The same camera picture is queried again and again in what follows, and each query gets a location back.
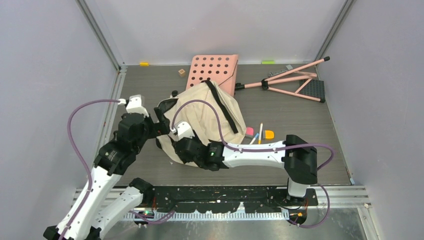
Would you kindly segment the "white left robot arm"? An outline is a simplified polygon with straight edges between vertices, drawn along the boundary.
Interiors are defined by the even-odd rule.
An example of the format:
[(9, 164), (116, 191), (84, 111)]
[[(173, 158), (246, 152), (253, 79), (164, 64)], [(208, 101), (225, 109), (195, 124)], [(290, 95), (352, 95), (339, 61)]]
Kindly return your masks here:
[(120, 199), (100, 212), (101, 204), (110, 190), (149, 139), (170, 133), (170, 120), (159, 107), (154, 108), (158, 122), (153, 122), (143, 107), (128, 110), (122, 115), (114, 137), (102, 146), (94, 160), (90, 177), (66, 217), (43, 233), (47, 240), (99, 240), (127, 212), (140, 205), (148, 207), (154, 199), (153, 186), (137, 177)]

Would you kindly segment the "beige canvas backpack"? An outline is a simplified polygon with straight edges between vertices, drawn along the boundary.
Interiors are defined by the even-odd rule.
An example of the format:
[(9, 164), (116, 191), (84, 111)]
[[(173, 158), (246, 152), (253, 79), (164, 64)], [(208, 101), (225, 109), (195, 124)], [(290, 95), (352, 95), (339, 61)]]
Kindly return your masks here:
[(183, 104), (191, 100), (203, 100), (212, 105), (219, 117), (224, 140), (227, 143), (242, 143), (247, 126), (239, 104), (214, 81), (206, 80), (175, 97), (164, 99), (158, 107), (170, 121), (177, 115), (175, 124), (187, 122), (204, 145), (211, 141), (221, 141), (214, 111), (205, 103), (192, 102), (177, 112)]

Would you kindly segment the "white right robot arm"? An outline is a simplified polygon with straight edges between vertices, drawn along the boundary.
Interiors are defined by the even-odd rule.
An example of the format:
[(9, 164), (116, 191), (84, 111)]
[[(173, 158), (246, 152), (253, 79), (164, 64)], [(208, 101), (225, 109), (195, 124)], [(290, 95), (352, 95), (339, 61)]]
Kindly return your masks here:
[(296, 135), (267, 144), (234, 144), (212, 141), (207, 145), (196, 137), (183, 137), (172, 144), (184, 164), (193, 163), (210, 171), (242, 166), (283, 169), (288, 174), (285, 198), (299, 205), (309, 186), (318, 182), (317, 149)]

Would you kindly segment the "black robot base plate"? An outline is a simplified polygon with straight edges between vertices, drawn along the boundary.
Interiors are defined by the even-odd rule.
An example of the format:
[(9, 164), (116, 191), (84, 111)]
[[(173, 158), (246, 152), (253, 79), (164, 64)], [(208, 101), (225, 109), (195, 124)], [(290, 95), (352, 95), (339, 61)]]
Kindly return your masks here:
[(282, 207), (299, 209), (318, 205), (316, 191), (307, 189), (304, 197), (288, 195), (285, 186), (154, 186), (144, 195), (140, 207), (167, 213), (276, 213)]

